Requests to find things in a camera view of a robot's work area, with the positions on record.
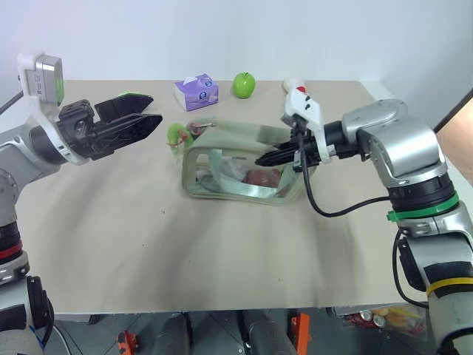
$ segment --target tissue box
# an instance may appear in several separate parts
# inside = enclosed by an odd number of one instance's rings
[[[174,83],[174,95],[186,111],[216,104],[219,86],[207,74],[186,78]]]

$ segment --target green apple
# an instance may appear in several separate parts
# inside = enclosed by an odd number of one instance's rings
[[[249,98],[256,86],[256,80],[249,72],[241,72],[234,79],[234,94],[238,98]]]

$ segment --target wire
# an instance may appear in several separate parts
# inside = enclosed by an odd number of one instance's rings
[[[394,243],[392,244],[392,275],[394,277],[394,284],[396,285],[396,289],[398,290],[399,295],[403,298],[404,301],[412,305],[416,305],[417,307],[429,309],[428,305],[422,302],[411,300],[402,291],[402,287],[401,287],[401,284],[399,283],[399,276],[398,276],[398,261],[396,259],[396,256],[398,253],[398,244],[399,244],[400,239],[401,239],[401,231],[398,229],[398,232],[396,233],[396,236],[394,238]]]
[[[54,327],[54,309],[52,308],[52,304],[49,298],[47,299],[47,305],[50,309],[50,322],[47,324],[46,333],[44,333],[43,340],[41,341],[41,344],[43,346],[46,346],[48,340],[51,337],[52,328]]]
[[[312,205],[312,208],[315,209],[317,213],[321,214],[324,217],[339,217],[339,216],[343,216],[344,214],[350,213],[351,211],[355,211],[356,209],[359,209],[363,206],[369,205],[371,203],[380,202],[380,201],[389,201],[388,196],[376,197],[376,198],[371,198],[369,200],[365,200],[363,202],[357,203],[351,207],[348,207],[347,209],[342,209],[341,211],[338,211],[338,212],[329,213],[329,212],[322,211],[320,207],[317,206],[317,203],[313,198],[312,188],[310,187],[309,169],[307,167],[307,157],[305,156],[304,135],[302,133],[298,135],[298,140],[299,140],[299,151],[301,154],[302,174],[304,176],[305,191],[307,192],[307,197],[309,198],[310,205]]]
[[[64,334],[62,334],[62,331],[55,325],[53,325],[52,328],[56,331],[56,333],[58,333],[59,337],[61,338],[62,343],[64,344],[64,347],[66,348],[67,355],[72,355],[69,344],[67,344],[66,338],[64,337]]]
[[[473,98],[473,89],[468,91],[468,93],[460,100],[460,102],[450,111],[440,123],[435,126],[434,132],[435,134],[439,133],[439,131],[445,127],[445,125],[450,122],[450,120],[455,117],[455,115]]]
[[[7,103],[5,105],[3,105],[2,107],[0,107],[0,115],[7,111],[11,106],[13,106],[13,104],[18,101],[20,98],[23,97],[23,92],[20,91],[18,94],[16,94],[15,96],[13,96],[10,100],[7,101]]]

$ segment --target table surface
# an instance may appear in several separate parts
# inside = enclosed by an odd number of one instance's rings
[[[220,102],[185,112],[171,81],[67,81],[64,102],[96,104],[125,91],[154,97],[164,121],[147,139],[31,183],[17,204],[31,275],[57,313],[322,307],[399,302],[392,281],[395,224],[388,202],[324,218],[301,194],[289,206],[189,197],[166,145],[169,124],[194,118],[284,126],[284,92],[260,81],[246,100],[219,82]],[[327,122],[373,101],[355,81],[313,81]],[[386,195],[370,162],[320,166],[312,176],[327,211]],[[412,290],[400,273],[406,293]]]

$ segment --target red ring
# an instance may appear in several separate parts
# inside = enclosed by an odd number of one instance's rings
[[[0,251],[0,260],[5,259],[7,257],[11,257],[15,253],[18,253],[21,250],[21,248],[23,248],[23,244],[21,243],[21,240],[20,240],[14,246],[11,246],[8,249]]]

